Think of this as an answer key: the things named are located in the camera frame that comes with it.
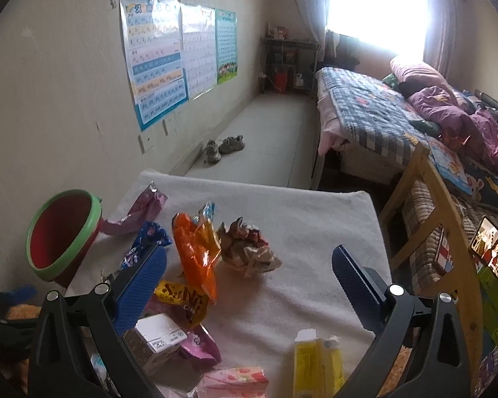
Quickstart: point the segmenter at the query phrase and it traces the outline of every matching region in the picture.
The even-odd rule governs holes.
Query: blue snack wrapper
[[[168,232],[164,230],[158,223],[153,221],[146,221],[138,235],[131,245],[131,250],[124,256],[122,263],[120,263],[120,270],[129,268],[135,265],[144,256],[152,244],[160,244],[162,247],[173,244]]]
[[[196,226],[203,224],[205,220],[212,221],[214,219],[215,203],[207,202],[199,210],[198,214],[192,219]]]

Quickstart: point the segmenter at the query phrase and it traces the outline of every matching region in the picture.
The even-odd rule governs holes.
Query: orange snack bag
[[[195,224],[187,214],[177,214],[171,221],[175,245],[179,251],[184,275],[189,286],[203,289],[213,302],[217,289],[214,266],[221,253],[218,236],[209,219]]]

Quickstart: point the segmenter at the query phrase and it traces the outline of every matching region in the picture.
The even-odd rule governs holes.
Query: pink pillow
[[[454,103],[457,103],[457,99],[450,89],[447,80],[443,78],[437,70],[425,62],[404,57],[403,55],[397,55],[389,62],[389,65],[399,82],[413,79],[414,81],[422,83],[425,87],[440,87],[450,95],[454,100]]]

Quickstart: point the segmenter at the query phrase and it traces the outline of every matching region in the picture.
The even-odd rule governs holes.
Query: quilt
[[[404,97],[370,76],[333,67],[321,69],[336,114],[351,142],[406,166],[425,136],[409,120],[420,116]]]

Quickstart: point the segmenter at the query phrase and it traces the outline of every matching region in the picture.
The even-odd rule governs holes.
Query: red container
[[[273,81],[275,91],[279,94],[286,93],[286,85],[288,84],[288,74],[285,71],[275,72],[275,80]]]
[[[26,252],[33,271],[45,281],[68,287],[102,222],[99,199],[83,190],[64,191],[37,211]]]

